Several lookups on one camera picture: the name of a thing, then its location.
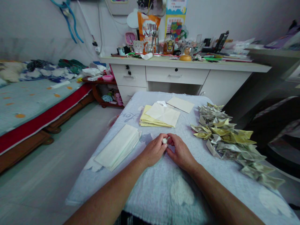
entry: forearm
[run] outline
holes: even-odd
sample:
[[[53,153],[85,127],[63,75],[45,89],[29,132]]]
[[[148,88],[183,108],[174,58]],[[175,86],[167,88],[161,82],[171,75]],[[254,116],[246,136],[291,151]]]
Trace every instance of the forearm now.
[[[264,224],[247,206],[197,164],[188,172],[222,224]]]
[[[113,224],[146,167],[139,157],[98,190],[66,224]]]

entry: plastic bag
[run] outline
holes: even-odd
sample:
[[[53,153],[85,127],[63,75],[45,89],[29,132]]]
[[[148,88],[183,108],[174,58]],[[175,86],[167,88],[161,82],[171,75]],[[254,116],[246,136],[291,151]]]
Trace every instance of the plastic bag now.
[[[144,42],[143,54],[146,54],[147,45],[152,43],[152,33],[158,30],[160,24],[160,18],[154,15],[145,15],[141,12],[137,12],[138,29],[140,33],[140,41]]]

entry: white wall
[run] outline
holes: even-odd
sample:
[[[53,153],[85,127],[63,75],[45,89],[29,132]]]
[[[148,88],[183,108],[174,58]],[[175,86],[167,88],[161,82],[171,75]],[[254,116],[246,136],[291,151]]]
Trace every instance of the white wall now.
[[[97,2],[81,0],[95,39],[100,44]],[[103,48],[105,54],[110,55],[124,42],[123,34],[131,29],[117,23],[119,34],[104,0],[100,0],[100,6]],[[76,1],[72,1],[71,8],[84,44],[73,42],[64,17],[50,0],[0,1],[0,58],[44,59],[53,63],[60,58],[74,58],[84,64],[97,60],[92,38]],[[299,0],[189,0],[185,24],[189,37],[201,33],[203,38],[210,38],[229,30],[229,38],[235,40],[256,37],[268,43],[285,34],[293,19],[300,22],[299,12]],[[115,18],[126,22],[126,17]],[[163,17],[160,38],[164,36],[164,26]]]

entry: pink container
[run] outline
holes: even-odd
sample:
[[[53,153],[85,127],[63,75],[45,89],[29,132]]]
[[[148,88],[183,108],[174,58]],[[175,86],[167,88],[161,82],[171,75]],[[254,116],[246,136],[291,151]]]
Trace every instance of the pink container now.
[[[105,81],[113,81],[113,79],[115,78],[112,74],[110,75],[104,75],[103,77],[103,80]]]

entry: hand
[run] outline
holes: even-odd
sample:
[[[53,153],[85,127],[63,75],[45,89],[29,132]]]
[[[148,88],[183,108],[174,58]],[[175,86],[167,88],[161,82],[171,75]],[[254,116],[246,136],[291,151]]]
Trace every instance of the hand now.
[[[197,167],[198,163],[191,154],[187,145],[176,134],[168,133],[170,137],[168,144],[175,146],[175,153],[171,149],[167,148],[169,157],[183,170],[189,174]]]
[[[163,144],[163,138],[168,138],[166,134],[158,135],[152,140],[138,156],[139,160],[142,160],[146,167],[154,166],[162,157],[164,151],[167,148],[167,144]]]

